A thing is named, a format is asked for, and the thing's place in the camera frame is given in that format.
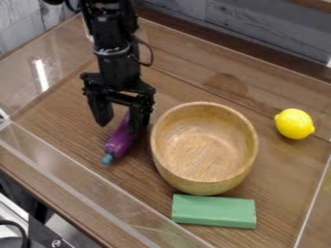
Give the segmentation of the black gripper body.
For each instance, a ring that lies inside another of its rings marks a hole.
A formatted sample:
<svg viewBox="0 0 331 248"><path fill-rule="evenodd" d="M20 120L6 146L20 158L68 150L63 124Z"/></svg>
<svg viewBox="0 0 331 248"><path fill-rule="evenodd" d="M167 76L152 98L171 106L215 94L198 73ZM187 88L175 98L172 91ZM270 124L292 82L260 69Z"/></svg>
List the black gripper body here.
<svg viewBox="0 0 331 248"><path fill-rule="evenodd" d="M151 66L154 55L144 62L136 47L100 48L95 55L99 71L80 76L87 100L90 95L106 95L111 103L128 107L134 103L147 103L152 108L155 89L142 80L142 66Z"/></svg>

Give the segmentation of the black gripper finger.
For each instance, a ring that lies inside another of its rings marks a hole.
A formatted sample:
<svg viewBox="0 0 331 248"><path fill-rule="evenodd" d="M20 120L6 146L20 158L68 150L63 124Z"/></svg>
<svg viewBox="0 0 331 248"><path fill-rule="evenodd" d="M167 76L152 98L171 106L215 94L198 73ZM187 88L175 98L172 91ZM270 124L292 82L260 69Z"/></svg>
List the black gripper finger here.
<svg viewBox="0 0 331 248"><path fill-rule="evenodd" d="M130 131L139 134L150 121L151 107L147 103L134 103L130 106Z"/></svg>
<svg viewBox="0 0 331 248"><path fill-rule="evenodd" d="M90 95L88 105L98 124L103 127L114 118L114 109L106 95Z"/></svg>

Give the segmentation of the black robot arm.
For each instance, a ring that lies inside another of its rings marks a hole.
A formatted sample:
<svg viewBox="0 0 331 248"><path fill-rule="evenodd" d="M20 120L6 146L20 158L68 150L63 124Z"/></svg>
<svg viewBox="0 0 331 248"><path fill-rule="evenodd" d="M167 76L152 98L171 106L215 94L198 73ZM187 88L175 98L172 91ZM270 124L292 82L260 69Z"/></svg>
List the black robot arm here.
<svg viewBox="0 0 331 248"><path fill-rule="evenodd" d="M70 0L42 0L50 5ZM84 72L83 94L100 126L114 118L112 104L128 108L130 132L139 133L148 125L154 107L155 88L142 79L142 66L150 67L154 53L136 36L139 21L131 0L78 0L87 33L94 39L94 53L99 62L96 73Z"/></svg>

